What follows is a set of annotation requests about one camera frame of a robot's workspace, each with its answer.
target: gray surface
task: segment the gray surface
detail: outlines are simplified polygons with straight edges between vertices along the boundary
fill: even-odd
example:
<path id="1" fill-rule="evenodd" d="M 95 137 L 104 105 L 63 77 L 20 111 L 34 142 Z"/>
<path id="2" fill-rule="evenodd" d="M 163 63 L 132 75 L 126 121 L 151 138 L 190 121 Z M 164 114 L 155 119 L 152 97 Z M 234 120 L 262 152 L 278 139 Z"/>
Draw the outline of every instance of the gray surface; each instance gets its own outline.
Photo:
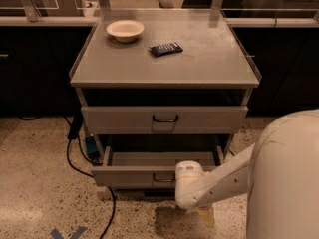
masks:
<path id="1" fill-rule="evenodd" d="M 112 10 L 100 22 L 71 84 L 74 87 L 253 88 L 258 81 L 222 17 L 210 10 Z M 113 21 L 135 19 L 145 31 L 128 44 L 105 31 Z M 178 42 L 182 53 L 155 58 L 150 47 Z"/>

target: speckled floor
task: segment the speckled floor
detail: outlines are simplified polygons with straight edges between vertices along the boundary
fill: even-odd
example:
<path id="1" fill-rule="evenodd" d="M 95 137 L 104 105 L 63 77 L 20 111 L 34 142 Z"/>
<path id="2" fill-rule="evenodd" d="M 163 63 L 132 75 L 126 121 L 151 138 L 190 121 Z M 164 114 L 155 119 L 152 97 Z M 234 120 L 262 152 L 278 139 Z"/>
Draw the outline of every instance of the speckled floor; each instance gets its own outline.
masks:
<path id="1" fill-rule="evenodd" d="M 251 145 L 272 121 L 246 119 L 232 151 Z M 63 118 L 0 119 L 1 239 L 71 238 L 79 227 L 86 230 L 76 238 L 100 238 L 111 217 L 111 194 L 69 166 L 68 132 Z M 76 141 L 70 151 L 74 165 L 90 172 Z M 245 238 L 246 195 L 214 203 L 214 228 L 204 227 L 196 212 L 176 208 L 173 198 L 116 195 L 116 215 L 104 238 Z M 54 229 L 62 237 L 52 237 Z"/>

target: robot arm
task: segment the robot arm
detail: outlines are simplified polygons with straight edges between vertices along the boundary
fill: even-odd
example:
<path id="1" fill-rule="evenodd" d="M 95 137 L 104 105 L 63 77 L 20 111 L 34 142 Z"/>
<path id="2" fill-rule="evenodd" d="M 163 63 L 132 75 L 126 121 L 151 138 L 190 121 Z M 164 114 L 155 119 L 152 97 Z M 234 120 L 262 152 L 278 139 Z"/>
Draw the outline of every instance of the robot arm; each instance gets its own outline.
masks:
<path id="1" fill-rule="evenodd" d="M 176 168 L 175 196 L 184 209 L 247 192 L 247 239 L 319 238 L 319 110 L 271 125 L 229 162 L 204 174 L 195 162 Z"/>
<path id="2" fill-rule="evenodd" d="M 213 202 L 243 194 L 254 144 L 229 162 L 205 174 L 199 163 L 183 161 L 176 167 L 176 204 L 182 209 L 208 208 Z"/>

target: white bowl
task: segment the white bowl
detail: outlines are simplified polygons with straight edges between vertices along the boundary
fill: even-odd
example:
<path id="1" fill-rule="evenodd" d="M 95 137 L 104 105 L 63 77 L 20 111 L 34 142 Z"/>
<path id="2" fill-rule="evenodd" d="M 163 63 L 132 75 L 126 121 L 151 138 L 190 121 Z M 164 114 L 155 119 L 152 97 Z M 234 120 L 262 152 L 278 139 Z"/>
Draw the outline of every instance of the white bowl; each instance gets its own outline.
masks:
<path id="1" fill-rule="evenodd" d="M 107 32 L 122 43 L 135 40 L 143 30 L 144 25 L 135 20 L 120 20 L 107 27 Z"/>

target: power cord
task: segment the power cord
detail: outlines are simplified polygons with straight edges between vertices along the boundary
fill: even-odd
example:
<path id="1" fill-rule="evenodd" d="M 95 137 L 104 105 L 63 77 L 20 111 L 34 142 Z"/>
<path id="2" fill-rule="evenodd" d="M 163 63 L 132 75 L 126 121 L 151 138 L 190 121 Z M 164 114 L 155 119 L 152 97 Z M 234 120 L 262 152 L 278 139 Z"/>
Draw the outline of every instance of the power cord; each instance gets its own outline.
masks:
<path id="1" fill-rule="evenodd" d="M 65 118 L 65 117 L 64 117 L 64 119 L 65 119 L 65 121 L 69 124 L 69 126 L 71 126 L 71 123 L 68 121 L 68 119 Z M 86 160 L 87 162 L 89 162 L 90 164 L 93 164 L 88 158 L 85 157 L 85 155 L 84 155 L 84 153 L 83 153 L 83 151 L 82 151 L 80 137 L 78 136 L 77 139 L 78 139 L 78 143 L 79 143 L 79 147 L 80 147 L 80 151 L 81 151 L 82 156 L 85 158 L 85 160 Z M 70 160 L 70 145 L 71 145 L 71 142 L 72 142 L 72 140 L 69 139 L 68 146 L 67 146 L 67 160 L 68 160 L 69 165 L 70 165 L 74 170 L 76 170 L 77 172 L 80 172 L 80 173 L 83 174 L 83 175 L 86 175 L 86 176 L 88 176 L 88 177 L 90 177 L 90 178 L 93 178 L 92 174 L 89 174 L 89 173 L 87 173 L 87 172 L 84 172 L 84 171 L 80 170 L 79 168 L 75 167 L 75 166 L 72 164 L 72 162 L 71 162 L 71 160 Z M 112 190 L 111 187 L 108 187 L 108 189 L 109 189 L 109 191 L 110 191 L 110 193 L 111 193 L 111 195 L 112 195 L 113 210 L 112 210 L 111 218 L 110 218 L 110 220 L 109 220 L 109 222 L 108 222 L 106 228 L 104 229 L 104 231 L 103 231 L 102 234 L 100 235 L 99 239 L 103 239 L 103 237 L 104 237 L 104 236 L 106 235 L 106 233 L 108 232 L 109 227 L 111 226 L 111 223 L 112 223 L 112 221 L 113 221 L 113 219 L 114 219 L 114 216 L 115 216 L 115 213 L 116 213 L 116 207 L 117 207 L 116 195 L 115 195 L 115 193 L 113 192 L 113 190 Z"/>
<path id="2" fill-rule="evenodd" d="M 235 154 L 231 151 L 231 149 L 229 149 L 230 154 L 232 154 L 233 156 L 235 156 Z"/>

